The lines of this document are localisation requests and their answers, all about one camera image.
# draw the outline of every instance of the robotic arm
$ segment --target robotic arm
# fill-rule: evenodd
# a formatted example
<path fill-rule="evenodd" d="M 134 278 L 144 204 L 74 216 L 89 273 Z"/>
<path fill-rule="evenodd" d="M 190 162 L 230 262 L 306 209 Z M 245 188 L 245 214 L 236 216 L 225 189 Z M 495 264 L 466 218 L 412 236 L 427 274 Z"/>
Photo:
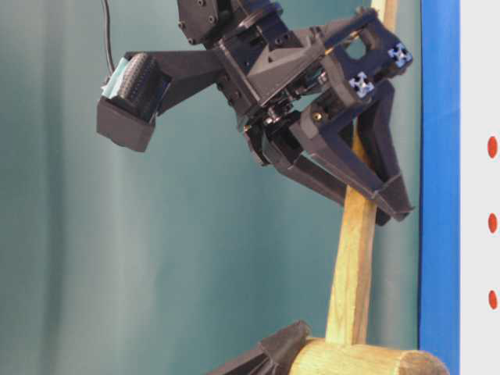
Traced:
<path fill-rule="evenodd" d="M 255 160 L 343 204 L 346 185 L 373 200 L 377 222 L 412 207 L 391 139 L 394 88 L 413 57 L 359 9 L 349 20 L 289 30 L 270 0 L 178 0 L 179 28 L 196 52 L 129 52 L 98 104 L 98 132 L 143 152 L 155 118 L 216 84 L 238 117 Z M 346 48 L 359 38 L 366 54 Z M 304 111 L 294 102 L 318 95 Z M 355 126 L 370 157 L 351 150 Z"/>

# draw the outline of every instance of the green curtain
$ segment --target green curtain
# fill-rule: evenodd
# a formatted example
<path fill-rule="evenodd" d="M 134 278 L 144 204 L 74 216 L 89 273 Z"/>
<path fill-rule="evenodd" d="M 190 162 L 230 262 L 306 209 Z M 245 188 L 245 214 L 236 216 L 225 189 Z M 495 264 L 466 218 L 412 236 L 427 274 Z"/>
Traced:
<path fill-rule="evenodd" d="M 367 0 L 281 0 L 289 27 Z M 189 49 L 174 0 L 111 1 L 117 60 Z M 416 57 L 392 121 L 419 204 Z M 99 1 L 5 0 L 0 12 L 0 373 L 204 373 L 297 319 L 324 335 L 341 209 L 257 166 L 214 88 L 159 119 L 137 154 L 95 133 Z M 370 342 L 415 348 L 418 222 L 377 230 Z"/>

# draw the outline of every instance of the wooden dowel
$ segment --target wooden dowel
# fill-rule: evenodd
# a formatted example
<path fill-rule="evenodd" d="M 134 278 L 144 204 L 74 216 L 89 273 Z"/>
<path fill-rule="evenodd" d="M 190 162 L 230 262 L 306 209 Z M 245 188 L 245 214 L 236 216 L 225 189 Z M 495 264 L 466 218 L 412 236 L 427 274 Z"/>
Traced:
<path fill-rule="evenodd" d="M 367 162 L 357 134 L 353 151 Z M 353 188 L 347 188 L 327 318 L 326 341 L 332 344 L 366 342 L 376 214 L 374 203 Z"/>

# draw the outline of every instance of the red dot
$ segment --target red dot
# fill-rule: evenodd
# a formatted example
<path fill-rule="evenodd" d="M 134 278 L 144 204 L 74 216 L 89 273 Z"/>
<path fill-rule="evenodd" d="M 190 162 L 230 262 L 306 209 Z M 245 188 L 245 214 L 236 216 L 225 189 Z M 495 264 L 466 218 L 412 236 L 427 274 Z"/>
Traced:
<path fill-rule="evenodd" d="M 490 301 L 490 307 L 493 310 L 496 310 L 498 308 L 498 299 L 497 299 L 497 294 L 494 291 L 490 291 L 489 294 L 489 301 Z"/>
<path fill-rule="evenodd" d="M 497 152 L 498 152 L 497 138 L 490 137 L 489 141 L 487 142 L 487 153 L 489 154 L 490 158 L 493 159 L 497 155 Z"/>
<path fill-rule="evenodd" d="M 497 231 L 498 221 L 497 221 L 497 216 L 494 213 L 492 213 L 490 217 L 488 217 L 487 225 L 490 228 L 490 232 L 494 233 Z"/>

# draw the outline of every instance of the blue frame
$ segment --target blue frame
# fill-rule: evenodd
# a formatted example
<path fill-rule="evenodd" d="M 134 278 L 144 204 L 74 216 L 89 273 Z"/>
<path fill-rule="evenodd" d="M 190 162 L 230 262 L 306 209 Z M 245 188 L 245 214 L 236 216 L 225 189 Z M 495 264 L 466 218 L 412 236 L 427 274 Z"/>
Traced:
<path fill-rule="evenodd" d="M 422 0 L 420 348 L 459 374 L 460 0 Z"/>

